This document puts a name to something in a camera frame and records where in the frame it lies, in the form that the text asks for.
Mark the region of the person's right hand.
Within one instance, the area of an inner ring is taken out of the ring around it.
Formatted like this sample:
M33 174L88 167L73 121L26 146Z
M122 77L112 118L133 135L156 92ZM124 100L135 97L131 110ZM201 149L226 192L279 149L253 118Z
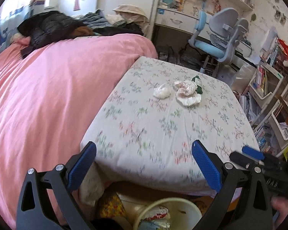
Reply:
M279 212L279 216L274 223L274 229L277 229L288 215L288 198L286 197L272 197L271 206Z

